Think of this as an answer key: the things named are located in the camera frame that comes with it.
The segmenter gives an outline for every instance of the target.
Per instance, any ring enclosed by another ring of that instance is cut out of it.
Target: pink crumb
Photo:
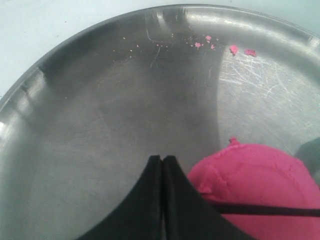
[[[231,45],[229,49],[233,56],[235,56],[236,53],[238,52],[238,47],[236,45]]]
[[[196,42],[196,43],[194,44],[194,46],[195,46],[197,49],[199,49],[199,48],[201,47],[201,43],[200,43],[200,42]]]
[[[257,56],[257,53],[256,53],[255,50],[246,49],[246,50],[244,50],[244,55],[256,57],[256,56]]]

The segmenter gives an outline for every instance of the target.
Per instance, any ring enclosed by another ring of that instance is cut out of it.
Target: black wire
[[[223,203],[211,203],[210,205],[220,214],[320,217],[320,209],[312,208],[290,208],[277,206]]]

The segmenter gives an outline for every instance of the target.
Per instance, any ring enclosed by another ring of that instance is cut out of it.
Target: white background
[[[170,4],[215,4],[272,15],[320,35],[318,0],[0,0],[0,96],[39,58],[120,14]]]

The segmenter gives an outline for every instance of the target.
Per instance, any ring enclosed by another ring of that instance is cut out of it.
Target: metal tray
[[[208,5],[136,11],[70,38],[0,101],[0,238],[75,239],[149,155],[176,155],[187,172],[231,136],[294,154],[320,135],[319,43]]]

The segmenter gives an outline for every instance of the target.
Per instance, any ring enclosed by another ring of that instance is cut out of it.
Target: black robot gripper finger
[[[160,240],[162,161],[151,156],[122,203],[78,240]]]
[[[174,156],[163,160],[162,184],[168,240],[254,240],[223,218],[200,196]]]

